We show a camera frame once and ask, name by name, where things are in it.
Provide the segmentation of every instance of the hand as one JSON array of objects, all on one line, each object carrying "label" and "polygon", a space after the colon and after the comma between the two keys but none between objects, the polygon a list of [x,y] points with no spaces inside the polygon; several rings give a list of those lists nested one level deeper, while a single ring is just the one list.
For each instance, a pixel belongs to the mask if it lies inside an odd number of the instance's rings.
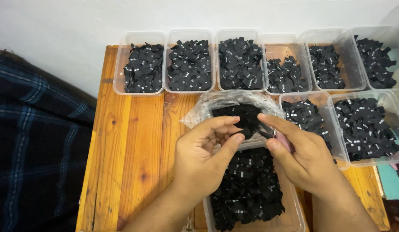
[{"label": "hand", "polygon": [[275,116],[260,113],[258,119],[283,133],[294,145],[295,152],[291,154],[277,139],[269,139],[266,143],[271,155],[279,161],[294,185],[320,198],[335,195],[349,185],[319,135]]},{"label": "hand", "polygon": [[[234,126],[239,120],[238,116],[206,119],[177,140],[171,186],[194,205],[217,190],[238,145],[245,139],[243,134],[229,137],[241,130]],[[222,147],[213,155],[217,143]]]}]

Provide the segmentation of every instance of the white wall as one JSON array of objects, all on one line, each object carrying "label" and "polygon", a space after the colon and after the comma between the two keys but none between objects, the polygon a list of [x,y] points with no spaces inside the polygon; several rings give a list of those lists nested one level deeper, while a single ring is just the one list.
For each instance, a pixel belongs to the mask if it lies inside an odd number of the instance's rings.
[{"label": "white wall", "polygon": [[97,96],[106,45],[126,31],[399,27],[399,0],[0,0],[0,49]]}]

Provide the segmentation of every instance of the wooden table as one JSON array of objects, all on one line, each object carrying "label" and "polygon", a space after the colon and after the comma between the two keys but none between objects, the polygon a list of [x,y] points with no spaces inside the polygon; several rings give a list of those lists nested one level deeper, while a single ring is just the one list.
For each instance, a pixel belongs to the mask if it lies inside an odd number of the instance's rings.
[{"label": "wooden table", "polygon": [[[155,199],[173,178],[174,147],[188,128],[179,122],[197,95],[131,97],[112,89],[118,46],[107,46],[76,231],[118,231]],[[381,230],[389,230],[373,167],[344,175]],[[312,228],[310,194],[297,188],[306,231]],[[207,231],[202,202],[187,230]]]}]

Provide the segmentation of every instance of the left hand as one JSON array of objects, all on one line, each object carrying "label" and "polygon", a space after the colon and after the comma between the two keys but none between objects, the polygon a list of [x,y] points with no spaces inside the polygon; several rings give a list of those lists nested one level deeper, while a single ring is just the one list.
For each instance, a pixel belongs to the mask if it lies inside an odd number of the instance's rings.
[{"label": "left hand", "polygon": [[[175,176],[171,187],[195,205],[220,186],[224,172],[245,139],[236,133],[238,116],[206,119],[181,136],[175,146]],[[214,146],[221,149],[212,154]]]}]

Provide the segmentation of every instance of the fabric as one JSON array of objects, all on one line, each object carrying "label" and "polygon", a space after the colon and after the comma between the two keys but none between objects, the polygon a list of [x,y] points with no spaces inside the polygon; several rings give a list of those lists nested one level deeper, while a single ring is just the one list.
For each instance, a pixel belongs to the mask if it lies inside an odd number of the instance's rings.
[{"label": "fabric", "polygon": [[0,55],[0,231],[32,231],[78,205],[94,116]]}]

